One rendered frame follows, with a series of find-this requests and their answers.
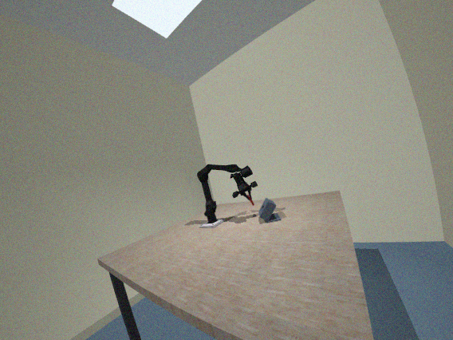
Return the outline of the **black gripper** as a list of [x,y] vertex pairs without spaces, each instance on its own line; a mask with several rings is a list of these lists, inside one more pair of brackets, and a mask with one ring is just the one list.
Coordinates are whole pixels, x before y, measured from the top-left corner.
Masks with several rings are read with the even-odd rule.
[[[241,182],[245,183],[245,180],[243,179],[243,180],[239,181],[237,184],[240,185]],[[254,181],[254,182],[251,183],[250,186],[248,187],[248,193],[249,193],[249,195],[250,195],[251,200],[252,200],[251,193],[250,193],[250,191],[252,191],[251,188],[255,188],[255,187],[257,187],[257,186],[258,186],[257,182]],[[236,197],[238,196],[238,194],[241,194],[241,196],[245,196],[248,200],[250,200],[250,199],[247,197],[247,194],[246,194],[245,192],[242,194],[241,192],[236,191],[236,192],[233,192],[233,195],[232,195],[232,196],[233,196],[234,198],[236,198]]]

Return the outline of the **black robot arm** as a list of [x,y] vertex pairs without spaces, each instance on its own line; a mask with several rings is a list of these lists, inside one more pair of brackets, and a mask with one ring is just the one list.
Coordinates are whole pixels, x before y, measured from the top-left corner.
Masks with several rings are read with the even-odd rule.
[[[227,172],[236,172],[235,174],[231,174],[230,178],[234,177],[236,183],[243,180],[243,177],[247,178],[248,176],[253,175],[252,170],[249,166],[245,168],[239,168],[237,164],[229,164],[229,165],[216,165],[216,164],[208,164],[205,168],[197,173],[197,177],[203,186],[203,192],[206,199],[206,211],[204,215],[207,217],[207,223],[214,223],[218,219],[216,219],[215,210],[216,210],[216,202],[214,202],[211,198],[211,192],[208,185],[208,174],[211,170],[223,170]],[[239,172],[239,173],[237,173]],[[248,191],[248,183],[241,182],[238,186],[238,190],[243,194],[244,192]]]

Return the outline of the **blue-grey sloped panel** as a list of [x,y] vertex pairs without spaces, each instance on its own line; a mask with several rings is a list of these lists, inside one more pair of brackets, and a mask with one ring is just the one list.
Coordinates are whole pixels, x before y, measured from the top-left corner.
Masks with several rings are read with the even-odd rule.
[[259,217],[264,219],[266,223],[273,223],[274,221],[281,220],[278,213],[273,213],[276,208],[276,204],[273,200],[265,198],[262,206],[260,207],[258,214]]

